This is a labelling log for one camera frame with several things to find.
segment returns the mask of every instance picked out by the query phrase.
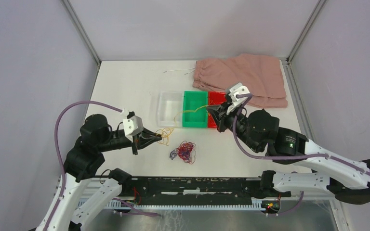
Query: pink cloth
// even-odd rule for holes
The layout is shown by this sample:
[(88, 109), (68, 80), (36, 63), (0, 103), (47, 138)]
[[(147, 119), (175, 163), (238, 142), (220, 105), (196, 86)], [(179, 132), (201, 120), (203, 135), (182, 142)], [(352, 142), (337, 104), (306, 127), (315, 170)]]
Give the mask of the pink cloth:
[(238, 82), (253, 94), (248, 104), (259, 108), (287, 107), (280, 60), (273, 56), (241, 54), (227, 59), (199, 60), (192, 86), (205, 91), (224, 91)]

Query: white table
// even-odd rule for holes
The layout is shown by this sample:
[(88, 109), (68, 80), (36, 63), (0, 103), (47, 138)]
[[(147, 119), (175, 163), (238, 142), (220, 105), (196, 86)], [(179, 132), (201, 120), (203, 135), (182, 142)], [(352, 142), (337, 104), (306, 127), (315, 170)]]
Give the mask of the white table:
[[(193, 73), (184, 75), (189, 71), (164, 71), (193, 67), (195, 61), (104, 61), (91, 100), (134, 111), (142, 118), (145, 128), (156, 131), (160, 129), (156, 116), (161, 91), (198, 90), (192, 87)], [(281, 127), (300, 132), (285, 76), (284, 87), (289, 106), (267, 111), (280, 118)], [(251, 106), (246, 108), (248, 113), (258, 109)], [(89, 106), (86, 117), (92, 114), (104, 114), (113, 129), (123, 119), (119, 113), (98, 105)], [(179, 157), (174, 160), (169, 158), (170, 152), (185, 140), (196, 144), (196, 161), (193, 165), (184, 163)], [(219, 133), (212, 128), (176, 128), (170, 136), (169, 146), (154, 143), (138, 153), (133, 155), (131, 148), (104, 153), (106, 162), (97, 173), (117, 167), (133, 176), (257, 177), (265, 170), (311, 172), (304, 167), (251, 159), (239, 150), (230, 131)]]

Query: gray wall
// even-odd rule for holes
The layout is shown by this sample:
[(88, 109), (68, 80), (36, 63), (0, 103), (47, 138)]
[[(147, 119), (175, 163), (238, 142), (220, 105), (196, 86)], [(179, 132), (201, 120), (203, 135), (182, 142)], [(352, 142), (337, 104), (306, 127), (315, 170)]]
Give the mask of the gray wall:
[[(90, 98), (96, 64), (59, 0), (0, 0), (0, 230), (43, 219), (59, 167), (53, 128), (68, 104)], [(61, 123), (63, 156), (85, 108)]]
[[(317, 141), (370, 158), (370, 0), (328, 1), (293, 70)], [(370, 203), (345, 208), (352, 230), (370, 230)]]
[(71, 0), (102, 60), (286, 57), (317, 0)]

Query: yellow string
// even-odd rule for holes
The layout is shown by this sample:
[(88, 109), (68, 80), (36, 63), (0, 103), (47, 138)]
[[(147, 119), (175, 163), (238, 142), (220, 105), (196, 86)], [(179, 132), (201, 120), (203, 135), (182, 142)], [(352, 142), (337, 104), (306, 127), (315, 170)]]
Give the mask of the yellow string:
[[(178, 115), (180, 115), (181, 113), (189, 113), (189, 112), (197, 112), (199, 109), (201, 108), (204, 108), (204, 107), (207, 107), (208, 105), (203, 105), (195, 110), (184, 110), (184, 111), (181, 111), (181, 112), (178, 112), (178, 114), (176, 114), (176, 116), (173, 118), (173, 121), (175, 123), (175, 126), (177, 125), (176, 124), (176, 117)], [(168, 146), (169, 142), (170, 142), (170, 135), (172, 134), (172, 132), (175, 130), (175, 128), (163, 128), (163, 129), (159, 129), (157, 130), (155, 133), (156, 134), (160, 134), (161, 137), (162, 137), (162, 140), (158, 141), (159, 144), (164, 144), (166, 146)]]

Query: tangled red string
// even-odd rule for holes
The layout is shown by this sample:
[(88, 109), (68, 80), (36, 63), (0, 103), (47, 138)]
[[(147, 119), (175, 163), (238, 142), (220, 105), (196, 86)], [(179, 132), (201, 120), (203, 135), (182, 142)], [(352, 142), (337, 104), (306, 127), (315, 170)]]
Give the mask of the tangled red string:
[(173, 160), (176, 156), (179, 156), (185, 163), (193, 164), (196, 159), (195, 144), (192, 142), (183, 141), (178, 148), (175, 148), (170, 153), (170, 158)]

